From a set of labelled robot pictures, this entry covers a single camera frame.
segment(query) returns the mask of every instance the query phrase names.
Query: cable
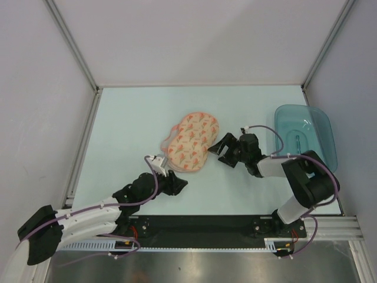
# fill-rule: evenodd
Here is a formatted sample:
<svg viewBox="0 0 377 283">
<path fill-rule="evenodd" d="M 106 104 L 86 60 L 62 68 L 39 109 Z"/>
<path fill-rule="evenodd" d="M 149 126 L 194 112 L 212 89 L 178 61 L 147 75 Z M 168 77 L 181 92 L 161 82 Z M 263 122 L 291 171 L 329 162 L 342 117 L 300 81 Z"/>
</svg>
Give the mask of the cable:
<svg viewBox="0 0 377 283">
<path fill-rule="evenodd" d="M 125 258 L 127 256 L 134 254 L 135 252 L 137 252 L 141 248 L 140 243 L 136 239 L 133 239 L 133 238 L 124 237 L 124 236 L 117 236 L 117 235 L 112 235 L 112 234 L 103 234 L 102 236 L 112 237 L 112 238 L 121 238 L 121 239 L 125 239 L 126 241 L 134 242 L 137 245 L 137 248 L 130 251 L 130 252 L 125 253 L 124 255 L 113 255 L 110 252 L 109 253 L 107 253 L 107 252 L 97 252 L 95 254 L 91 254 L 91 255 L 87 255 L 87 256 L 84 256 L 84 257 L 79 258 L 79 259 L 75 259 L 74 261 L 69 261 L 65 264 L 58 264 L 57 267 L 60 268 L 60 267 L 65 267 L 67 265 L 76 264 L 77 262 L 83 261 L 83 260 L 88 259 L 88 258 L 93 258 L 95 256 L 100 256 L 100 255 L 112 256 L 114 259 Z"/>
<path fill-rule="evenodd" d="M 282 258 L 291 258 L 292 255 L 297 255 L 299 253 L 301 253 L 304 249 L 306 249 L 314 240 L 316 234 L 317 234 L 317 231 L 318 231 L 318 220 L 313 216 L 313 215 L 304 215 L 302 216 L 303 218 L 312 218 L 315 222 L 315 228 L 314 228 L 314 232 L 313 232 L 313 235 L 312 237 L 308 240 L 308 242 L 302 247 L 300 248 L 298 251 L 292 253 L 290 256 L 282 256 Z"/>
<path fill-rule="evenodd" d="M 273 156 L 274 154 L 279 153 L 284 149 L 284 142 L 283 142 L 282 137 L 275 130 L 273 130 L 270 127 L 264 126 L 264 125 L 247 126 L 244 129 L 247 130 L 247 129 L 256 128 L 256 127 L 262 127 L 262 128 L 266 128 L 266 129 L 272 131 L 279 138 L 279 140 L 282 142 L 282 147 L 279 150 L 270 154 L 270 157 L 272 159 L 280 159 L 280 158 L 302 158 L 302 159 L 306 159 L 308 161 L 313 162 L 315 165 L 319 166 L 323 171 L 325 171 L 325 173 L 327 175 L 329 175 L 329 177 L 330 177 L 330 179 L 331 179 L 331 181 L 334 185 L 333 198 L 331 200 L 329 200 L 328 202 L 324 202 L 324 203 L 320 203 L 318 205 L 315 205 L 312 209 L 318 208 L 320 206 L 329 205 L 329 204 L 333 203 L 338 198 L 338 191 L 339 191 L 338 184 L 336 183 L 336 180 L 335 180 L 333 174 L 330 172 L 330 170 L 325 165 L 323 165 L 321 162 L 315 160 L 314 158 L 311 158 L 311 157 L 306 156 L 306 155 L 301 155 L 301 154 L 299 154 L 299 155 L 286 155 L 286 156 Z"/>
<path fill-rule="evenodd" d="M 280 142 L 282 143 L 282 147 L 279 150 L 271 153 L 271 155 L 278 154 L 279 152 L 281 152 L 284 149 L 284 141 L 283 141 L 282 137 L 280 137 L 280 135 L 277 133 L 277 131 L 275 131 L 273 128 L 270 128 L 270 127 L 265 126 L 265 125 L 254 125 L 254 126 L 247 126 L 244 129 L 247 130 L 247 129 L 251 129 L 251 128 L 265 128 L 265 129 L 268 129 L 268 130 L 272 131 L 279 138 Z"/>
<path fill-rule="evenodd" d="M 299 241 L 299 235 L 294 229 L 292 229 L 291 233 L 292 233 L 292 243 L 297 243 Z"/>
<path fill-rule="evenodd" d="M 153 170 L 152 168 L 152 165 L 148 162 L 148 158 L 150 156 L 144 156 L 144 161 L 147 163 L 149 169 L 152 171 L 152 174 L 153 174 L 153 178 L 154 178 L 154 183 L 155 183 L 155 188 L 154 188 L 154 192 L 153 194 L 145 199 L 145 200 L 142 200 L 141 202 L 134 202 L 134 203 L 108 203 L 108 204 L 105 204 L 104 206 L 102 207 L 111 207 L 111 206 L 137 206 L 137 205 L 143 205 L 145 203 L 147 203 L 148 201 L 150 201 L 151 199 L 153 199 L 157 192 L 158 192 L 158 180 L 157 180 L 157 174 L 155 173 L 155 171 Z M 75 211 L 75 212 L 72 212 L 71 213 L 71 216 L 75 216 L 75 215 L 78 215 L 80 213 L 84 213 L 84 212 L 87 212 L 87 211 L 91 211 L 91 210 L 94 210 L 94 209 L 98 209 L 98 208 L 101 208 L 101 205 L 94 205 L 94 206 L 90 206 L 88 208 L 83 208 L 83 209 L 80 209 L 78 211 Z M 47 221 L 45 223 L 43 223 L 42 225 L 40 225 L 39 227 L 35 228 L 33 231 L 31 231 L 29 234 L 27 234 L 17 245 L 17 247 L 19 246 L 19 244 L 22 242 L 22 241 L 26 241 L 28 240 L 30 237 L 32 237 L 34 234 L 36 234 L 37 232 L 39 232 L 41 229 L 47 227 L 47 226 L 50 226 L 51 224 L 55 223 L 55 222 L 58 222 L 60 220 L 63 220 L 65 219 L 66 216 L 63 215 L 63 216 L 60 216 L 60 217 L 57 217 L 55 219 L 52 219 L 50 221 Z"/>
<path fill-rule="evenodd" d="M 131 226 L 130 229 L 134 232 L 134 238 L 137 240 L 138 234 L 137 234 L 137 230 L 136 230 L 135 226 Z"/>
<path fill-rule="evenodd" d="M 329 205 L 331 203 L 333 203 L 336 198 L 338 197 L 338 184 L 336 183 L 336 180 L 334 178 L 334 175 L 330 172 L 329 169 L 327 169 L 326 166 L 324 166 L 321 162 L 319 162 L 318 160 L 315 160 L 314 158 L 310 157 L 310 156 L 306 156 L 306 155 L 289 155 L 289 156 L 271 156 L 272 159 L 281 159 L 281 158 L 302 158 L 302 159 L 306 159 L 310 162 L 313 162 L 315 165 L 319 166 L 323 171 L 325 171 L 325 173 L 330 177 L 333 185 L 334 185 L 334 194 L 333 194 L 333 198 L 331 200 L 329 200 L 328 202 L 324 202 L 324 203 L 320 203 L 318 205 L 315 205 L 313 206 L 312 209 L 315 209 L 315 208 L 318 208 L 320 206 L 325 206 L 325 205 Z"/>
<path fill-rule="evenodd" d="M 334 186 L 334 194 L 333 194 L 333 198 L 331 200 L 329 200 L 328 202 L 320 203 L 318 205 L 313 206 L 312 208 L 310 208 L 306 213 L 304 213 L 301 216 L 301 218 L 312 218 L 314 220 L 314 222 L 315 222 L 315 229 L 314 229 L 312 237 L 309 239 L 309 241 L 302 248 L 300 248 L 298 251 L 294 252 L 293 254 L 291 254 L 289 256 L 284 256 L 283 257 L 283 258 L 292 258 L 292 255 L 296 255 L 296 254 L 301 253 L 304 249 L 306 249 L 313 242 L 313 240 L 314 240 L 314 238 L 315 238 L 315 236 L 317 234 L 317 230 L 318 230 L 318 220 L 313 215 L 310 215 L 310 213 L 315 208 L 318 208 L 320 206 L 329 205 L 329 204 L 333 203 L 338 198 L 338 191 L 339 191 L 338 184 L 336 183 L 336 180 L 335 180 L 333 174 L 330 172 L 330 170 L 325 165 L 323 165 L 321 162 L 315 160 L 314 158 L 311 158 L 311 157 L 306 156 L 306 155 L 301 155 L 301 154 L 300 155 L 274 156 L 274 154 L 281 152 L 283 150 L 283 148 L 284 148 L 284 142 L 283 142 L 282 137 L 275 130 L 273 130 L 270 127 L 264 126 L 264 125 L 248 126 L 248 127 L 245 127 L 244 129 L 247 130 L 247 129 L 256 128 L 256 127 L 266 128 L 266 129 L 274 132 L 274 134 L 282 142 L 282 147 L 279 150 L 271 153 L 270 157 L 272 159 L 279 159 L 279 158 L 302 158 L 302 159 L 306 159 L 308 161 L 311 161 L 314 164 L 316 164 L 317 166 L 319 166 L 323 171 L 325 171 L 327 175 L 329 175 L 329 177 L 330 177 L 330 179 L 331 179 L 331 181 L 333 183 L 333 186 Z"/>
</svg>

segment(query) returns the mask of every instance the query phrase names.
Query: white wall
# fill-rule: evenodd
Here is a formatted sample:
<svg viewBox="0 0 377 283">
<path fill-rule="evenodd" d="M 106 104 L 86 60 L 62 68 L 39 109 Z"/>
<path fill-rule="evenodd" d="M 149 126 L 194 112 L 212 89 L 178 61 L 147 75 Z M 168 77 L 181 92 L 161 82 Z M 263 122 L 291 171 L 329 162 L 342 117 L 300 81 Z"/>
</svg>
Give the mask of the white wall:
<svg viewBox="0 0 377 283">
<path fill-rule="evenodd" d="M 99 85 L 301 84 L 345 0 L 56 0 Z"/>
<path fill-rule="evenodd" d="M 359 0 L 308 89 L 332 123 L 340 196 L 377 264 L 377 1 Z"/>
<path fill-rule="evenodd" d="M 59 208 L 93 93 L 41 0 L 0 1 L 0 273 L 17 229 Z"/>
</svg>

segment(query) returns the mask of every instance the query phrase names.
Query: light blue table surface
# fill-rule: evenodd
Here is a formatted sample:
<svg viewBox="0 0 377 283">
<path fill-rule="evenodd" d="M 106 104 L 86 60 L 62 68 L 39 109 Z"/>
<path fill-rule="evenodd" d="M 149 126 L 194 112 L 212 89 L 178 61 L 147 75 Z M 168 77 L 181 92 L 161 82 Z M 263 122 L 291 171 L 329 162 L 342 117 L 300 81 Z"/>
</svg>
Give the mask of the light blue table surface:
<svg viewBox="0 0 377 283">
<path fill-rule="evenodd" d="M 246 125 L 274 128 L 275 110 L 283 104 L 305 104 L 300 86 L 105 88 L 92 129 L 74 199 L 74 208 L 111 196 L 148 167 L 143 157 L 160 153 L 160 143 L 186 114 L 203 111 L 220 125 L 217 141 L 236 137 Z M 275 150 L 275 137 L 253 130 L 264 154 Z M 161 194 L 139 215 L 270 214 L 293 194 L 285 178 L 259 179 L 244 164 L 232 169 L 210 154 L 196 173 L 178 173 L 188 185 L 178 196 Z M 315 214 L 339 214 L 337 203 Z"/>
</svg>

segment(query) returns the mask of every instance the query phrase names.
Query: aluminum frame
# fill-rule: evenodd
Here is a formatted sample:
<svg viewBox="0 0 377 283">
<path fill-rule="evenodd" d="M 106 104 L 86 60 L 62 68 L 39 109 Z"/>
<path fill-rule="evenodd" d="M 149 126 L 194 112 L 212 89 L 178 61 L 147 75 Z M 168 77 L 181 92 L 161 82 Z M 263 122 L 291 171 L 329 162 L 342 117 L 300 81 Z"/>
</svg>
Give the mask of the aluminum frame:
<svg viewBox="0 0 377 283">
<path fill-rule="evenodd" d="M 51 14 L 53 20 L 55 21 L 58 29 L 60 30 L 61 35 L 63 36 L 64 41 L 67 43 L 68 48 L 71 50 L 73 57 L 76 59 L 76 62 L 80 69 L 83 71 L 88 83 L 94 91 L 98 90 L 97 84 L 89 70 L 87 63 L 85 62 L 84 57 L 81 54 L 80 49 L 77 47 L 75 39 L 73 38 L 70 30 L 67 27 L 67 24 L 64 21 L 63 16 L 61 15 L 56 3 L 54 0 L 43 0 L 46 4 L 47 10 Z"/>
<path fill-rule="evenodd" d="M 98 109 L 98 105 L 101 98 L 101 90 L 98 88 L 95 80 L 91 74 L 90 69 L 88 68 L 87 63 L 85 62 L 84 57 L 82 56 L 77 44 L 71 32 L 69 31 L 63 16 L 61 15 L 56 3 L 54 0 L 43 0 L 49 10 L 52 18 L 54 19 L 59 31 L 61 32 L 65 42 L 70 48 L 72 55 L 76 59 L 77 64 L 80 69 L 83 71 L 88 83 L 95 92 L 95 97 L 92 102 L 91 110 L 88 115 L 87 122 L 85 124 L 85 129 L 82 135 L 80 146 L 78 149 L 77 157 L 75 159 L 73 169 L 70 176 L 70 181 L 67 187 L 67 193 L 65 195 L 64 206 L 70 207 L 73 203 L 74 194 L 77 188 L 78 178 L 80 176 L 82 164 L 84 161 L 85 152 L 87 149 L 88 141 L 90 138 L 92 126 L 94 124 L 95 115 Z M 348 18 L 352 8 L 354 7 L 356 0 L 347 0 L 344 5 L 341 13 L 339 14 L 337 20 L 334 23 L 326 41 L 324 42 L 315 62 L 310 68 L 305 81 L 303 82 L 302 88 L 305 95 L 305 91 L 310 84 L 313 76 L 316 74 L 320 64 L 325 58 L 326 54 L 330 50 L 336 36 L 343 27 L 346 19 Z M 349 241 L 350 247 L 352 249 L 353 258 L 355 260 L 359 276 L 361 281 L 364 282 L 376 282 L 376 275 L 371 265 L 371 260 L 368 255 L 365 241 L 357 222 L 356 217 L 332 217 L 332 216 L 321 216 L 318 217 L 319 230 L 316 235 L 316 241 Z M 305 220 L 305 225 L 307 227 L 308 237 L 310 237 L 314 230 L 314 221 Z M 37 265 L 35 275 L 33 278 L 33 283 L 43 283 L 47 275 L 47 270 L 49 262 L 45 261 Z"/>
<path fill-rule="evenodd" d="M 303 91 L 306 91 L 307 87 L 309 86 L 310 82 L 312 81 L 312 78 L 316 74 L 317 70 L 319 69 L 322 61 L 325 59 L 326 54 L 329 52 L 331 46 L 333 45 L 336 36 L 340 33 L 342 27 L 344 26 L 352 8 L 355 6 L 357 0 L 347 0 L 347 2 L 344 4 L 338 18 L 336 19 L 333 27 L 331 28 L 331 31 L 325 40 L 325 42 L 322 45 L 322 48 L 320 49 L 317 58 L 315 59 L 313 65 L 311 66 L 305 81 L 302 84 Z"/>
</svg>

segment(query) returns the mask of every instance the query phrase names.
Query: white enclosure panel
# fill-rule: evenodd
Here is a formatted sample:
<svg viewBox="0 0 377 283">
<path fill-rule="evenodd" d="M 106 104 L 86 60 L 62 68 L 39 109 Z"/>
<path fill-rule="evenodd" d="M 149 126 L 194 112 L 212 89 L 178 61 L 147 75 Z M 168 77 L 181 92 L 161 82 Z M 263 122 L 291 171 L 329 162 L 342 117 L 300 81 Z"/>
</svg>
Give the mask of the white enclosure panel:
<svg viewBox="0 0 377 283">
<path fill-rule="evenodd" d="M 142 173 L 143 157 L 159 154 L 171 127 L 188 113 L 203 111 L 219 121 L 217 141 L 227 132 L 263 124 L 274 127 L 274 112 L 282 104 L 304 104 L 298 85 L 244 87 L 105 88 L 95 118 L 74 199 L 74 208 L 111 196 Z M 263 153 L 275 150 L 275 136 L 254 129 Z M 286 178 L 256 178 L 244 164 L 234 169 L 209 154 L 195 173 L 177 173 L 188 181 L 178 196 L 161 194 L 139 215 L 270 214 L 292 195 Z M 333 203 L 316 213 L 340 214 Z"/>
<path fill-rule="evenodd" d="M 55 0 L 99 85 L 302 84 L 345 0 Z"/>
<path fill-rule="evenodd" d="M 340 197 L 357 215 L 377 264 L 377 1 L 356 3 L 308 89 L 329 116 L 338 152 Z"/>
<path fill-rule="evenodd" d="M 93 93 L 43 1 L 0 1 L 0 273 L 17 229 L 58 209 Z"/>
</svg>

